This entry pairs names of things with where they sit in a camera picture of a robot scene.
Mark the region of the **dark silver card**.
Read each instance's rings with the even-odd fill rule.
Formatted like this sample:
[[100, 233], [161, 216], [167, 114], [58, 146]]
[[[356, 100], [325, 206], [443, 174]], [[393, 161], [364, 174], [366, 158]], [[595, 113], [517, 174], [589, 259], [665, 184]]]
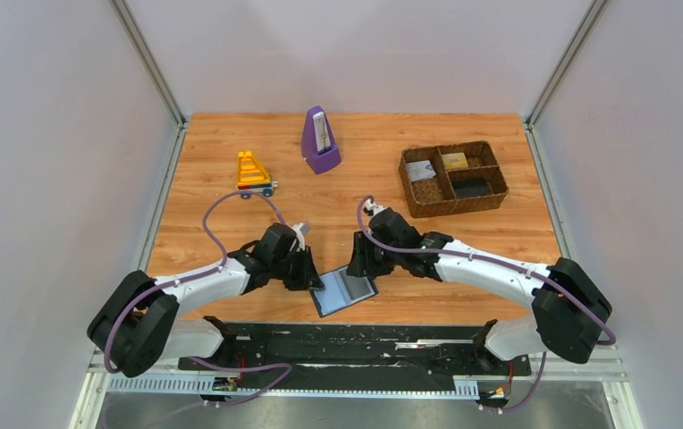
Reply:
[[457, 199], [480, 198], [493, 193], [490, 183], [483, 178], [453, 181], [451, 185]]

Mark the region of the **blue leather card holder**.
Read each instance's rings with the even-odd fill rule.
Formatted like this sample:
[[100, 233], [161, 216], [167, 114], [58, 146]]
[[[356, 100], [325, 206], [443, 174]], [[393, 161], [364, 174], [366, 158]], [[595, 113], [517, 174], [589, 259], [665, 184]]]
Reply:
[[319, 276], [324, 287], [310, 292], [319, 317], [327, 317], [378, 294], [372, 277], [351, 276], [347, 269], [344, 265]]

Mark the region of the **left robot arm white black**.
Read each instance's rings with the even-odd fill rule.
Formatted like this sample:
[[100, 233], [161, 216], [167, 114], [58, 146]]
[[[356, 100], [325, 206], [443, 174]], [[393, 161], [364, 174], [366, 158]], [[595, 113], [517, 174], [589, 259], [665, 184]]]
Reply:
[[254, 240], [211, 265], [153, 278], [128, 273], [89, 323], [88, 338], [128, 378], [160, 360], [204, 358], [215, 369], [229, 367], [236, 345], [227, 326], [213, 316], [182, 315], [219, 299], [239, 297], [280, 281], [286, 290], [323, 290], [306, 242], [307, 222], [274, 223]]

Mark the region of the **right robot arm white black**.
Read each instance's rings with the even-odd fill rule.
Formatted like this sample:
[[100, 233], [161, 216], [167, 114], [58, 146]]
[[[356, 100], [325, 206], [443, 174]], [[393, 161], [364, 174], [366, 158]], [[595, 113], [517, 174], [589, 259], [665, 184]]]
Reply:
[[420, 233], [398, 212], [366, 198], [356, 211], [359, 230], [347, 273], [380, 277], [402, 268], [417, 278], [465, 284], [529, 310], [512, 321], [492, 320], [476, 337], [473, 360], [495, 373], [521, 355], [552, 352], [585, 364], [598, 345], [616, 341], [607, 321], [612, 305], [576, 261], [551, 265], [501, 257], [436, 231]]

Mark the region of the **white silver card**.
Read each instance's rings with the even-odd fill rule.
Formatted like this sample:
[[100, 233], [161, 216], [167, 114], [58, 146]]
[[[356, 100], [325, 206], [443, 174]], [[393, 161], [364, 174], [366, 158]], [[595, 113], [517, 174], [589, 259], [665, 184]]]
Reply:
[[430, 160], [405, 163], [410, 182], [430, 180], [436, 177], [436, 171]]

